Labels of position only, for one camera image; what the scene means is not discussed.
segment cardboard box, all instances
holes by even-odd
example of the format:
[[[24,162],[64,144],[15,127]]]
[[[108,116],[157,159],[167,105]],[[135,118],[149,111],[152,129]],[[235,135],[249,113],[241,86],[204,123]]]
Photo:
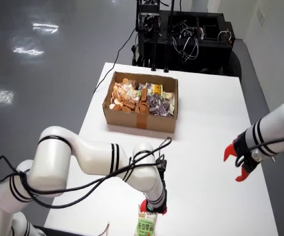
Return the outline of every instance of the cardboard box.
[[[163,90],[165,92],[174,92],[175,108],[173,117],[161,117],[110,110],[109,105],[111,103],[114,85],[116,82],[121,83],[124,78],[135,80],[137,81],[137,84],[149,82],[163,85]],[[173,133],[175,131],[178,116],[178,80],[158,75],[115,72],[103,103],[103,111],[108,124]]]

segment white wall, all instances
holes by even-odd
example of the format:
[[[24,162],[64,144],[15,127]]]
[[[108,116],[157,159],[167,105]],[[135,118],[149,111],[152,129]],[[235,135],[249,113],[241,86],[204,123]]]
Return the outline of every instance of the white wall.
[[[221,0],[209,0],[207,3],[207,11],[208,12],[219,12]]]
[[[164,5],[161,4],[161,6],[160,6],[161,10],[170,10],[171,0],[161,0],[161,2],[169,5],[169,7],[167,7],[167,6],[164,6]],[[179,3],[180,3],[180,0],[175,1],[175,5],[174,5],[174,8],[173,8],[174,11],[180,10]],[[191,6],[192,6],[192,0],[182,0],[181,1],[181,10],[182,11],[191,11]]]
[[[256,0],[209,0],[208,12],[224,13],[230,21],[236,38],[245,39]]]
[[[256,16],[258,8],[265,15],[263,26]],[[258,0],[245,42],[269,109],[273,110],[284,103],[284,1]]]

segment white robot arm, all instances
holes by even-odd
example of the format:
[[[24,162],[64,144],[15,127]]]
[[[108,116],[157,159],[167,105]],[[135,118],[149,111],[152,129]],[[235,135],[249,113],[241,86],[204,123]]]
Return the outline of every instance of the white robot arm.
[[[224,153],[224,161],[230,155],[236,158],[235,165],[241,168],[236,181],[244,181],[263,161],[284,151],[284,104],[257,121],[241,133]]]
[[[152,151],[150,144],[139,144],[133,150],[133,157],[137,160]],[[127,171],[121,170],[128,166],[129,159],[120,145],[90,142],[62,127],[52,126],[45,129],[40,136],[34,161],[22,162],[17,170],[26,172],[27,183],[33,189],[42,192],[66,189],[71,156],[76,157],[81,170],[86,174],[107,176],[115,173],[115,176],[125,178],[130,186],[145,194],[146,200],[141,204],[142,211],[166,213],[167,191],[163,174],[165,166],[136,167],[127,175]],[[138,162],[147,163],[156,163],[154,154]],[[61,194],[62,192],[44,196],[56,197]],[[20,176],[11,176],[0,185],[1,212],[12,215],[31,201],[32,193],[26,191]]]

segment brown tape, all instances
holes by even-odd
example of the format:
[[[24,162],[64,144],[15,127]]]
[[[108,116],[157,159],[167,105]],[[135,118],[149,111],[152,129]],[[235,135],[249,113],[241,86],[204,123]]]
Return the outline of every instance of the brown tape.
[[[137,114],[137,128],[147,129],[147,116]]]

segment black machine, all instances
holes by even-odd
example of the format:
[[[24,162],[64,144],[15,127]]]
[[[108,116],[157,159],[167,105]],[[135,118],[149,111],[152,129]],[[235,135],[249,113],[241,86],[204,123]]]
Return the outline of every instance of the black machine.
[[[170,11],[160,10],[159,0],[137,0],[139,40],[132,48],[133,65],[241,78],[239,60],[232,52],[235,34],[224,15],[174,12],[173,7],[174,0]]]

